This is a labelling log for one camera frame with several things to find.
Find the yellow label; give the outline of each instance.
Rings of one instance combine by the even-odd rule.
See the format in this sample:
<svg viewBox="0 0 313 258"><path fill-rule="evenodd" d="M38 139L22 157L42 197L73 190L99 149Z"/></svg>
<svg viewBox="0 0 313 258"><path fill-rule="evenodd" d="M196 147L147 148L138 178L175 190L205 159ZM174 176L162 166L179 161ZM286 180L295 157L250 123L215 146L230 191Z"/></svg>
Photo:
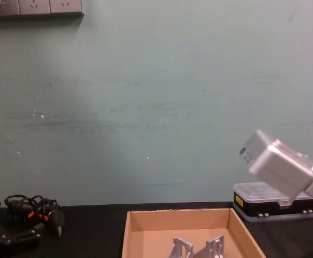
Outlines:
<svg viewBox="0 0 313 258"><path fill-rule="evenodd" d="M241 207L243 207L243 201L240 197L236 196L236 201Z"/></svg>

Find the black cable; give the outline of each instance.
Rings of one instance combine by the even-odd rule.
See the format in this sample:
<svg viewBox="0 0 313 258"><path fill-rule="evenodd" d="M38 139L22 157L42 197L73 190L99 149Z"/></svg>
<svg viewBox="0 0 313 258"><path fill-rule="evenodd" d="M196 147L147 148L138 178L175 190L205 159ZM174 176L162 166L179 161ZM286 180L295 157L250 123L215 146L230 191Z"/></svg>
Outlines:
<svg viewBox="0 0 313 258"><path fill-rule="evenodd" d="M21 198L21 199L17 200L18 201L17 205L10 206L10 199L12 198ZM17 209L19 209L19 207L21 207L24 203L29 204L32 207L34 211L33 217L36 218L39 218L40 216L44 218L44 216L46 216L47 205L49 205L52 208L58 209L58 204L56 200L46 199L40 195L35 195L32 198L26 197L25 195L10 195L5 199L5 204L6 206L12 208L12 213L16 213Z"/></svg>

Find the clear plastic box lid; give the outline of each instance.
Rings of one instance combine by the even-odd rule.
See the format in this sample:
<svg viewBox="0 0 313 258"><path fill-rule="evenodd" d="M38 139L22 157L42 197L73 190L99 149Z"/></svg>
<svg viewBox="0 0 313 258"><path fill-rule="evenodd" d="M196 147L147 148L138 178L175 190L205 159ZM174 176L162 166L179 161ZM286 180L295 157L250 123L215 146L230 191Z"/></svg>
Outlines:
<svg viewBox="0 0 313 258"><path fill-rule="evenodd" d="M293 201L265 182L234 184L234 191L248 203L278 202L280 205L287 205ZM308 199L313 198L304 192L295 198L295 200Z"/></svg>

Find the silver metal part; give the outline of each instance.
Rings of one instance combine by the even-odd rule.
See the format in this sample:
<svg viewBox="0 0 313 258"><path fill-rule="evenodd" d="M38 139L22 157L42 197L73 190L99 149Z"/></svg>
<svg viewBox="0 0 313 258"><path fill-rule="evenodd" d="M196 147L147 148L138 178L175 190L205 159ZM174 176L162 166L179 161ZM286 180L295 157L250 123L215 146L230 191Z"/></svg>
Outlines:
<svg viewBox="0 0 313 258"><path fill-rule="evenodd" d="M186 252L185 257L194 258L193 244L186 242L181 238L174 238L174 246L168 258L183 258L183 247Z"/></svg>
<svg viewBox="0 0 313 258"><path fill-rule="evenodd" d="M224 235L206 242L206 247L193 253L193 244L174 238L174 246L168 258L224 258Z"/></svg>
<svg viewBox="0 0 313 258"><path fill-rule="evenodd" d="M240 156L252 175L288 197L287 202L279 203L281 206L291 205L301 192L313 197L313 161L307 155L257 130Z"/></svg>
<svg viewBox="0 0 313 258"><path fill-rule="evenodd" d="M206 247L198 251L195 258L224 258L224 235L206 241Z"/></svg>
<svg viewBox="0 0 313 258"><path fill-rule="evenodd" d="M59 235L59 238L60 238L62 235L62 227L60 226L57 227L57 234Z"/></svg>

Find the plastic storage box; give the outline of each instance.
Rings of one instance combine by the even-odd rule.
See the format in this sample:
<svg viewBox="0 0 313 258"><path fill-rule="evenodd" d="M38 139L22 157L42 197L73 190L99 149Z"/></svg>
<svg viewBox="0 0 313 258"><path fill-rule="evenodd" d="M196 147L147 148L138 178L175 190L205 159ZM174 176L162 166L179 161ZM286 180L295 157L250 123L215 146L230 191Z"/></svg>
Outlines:
<svg viewBox="0 0 313 258"><path fill-rule="evenodd" d="M247 221L313 217L313 198L300 193L290 200L265 182L234 185L234 209Z"/></svg>

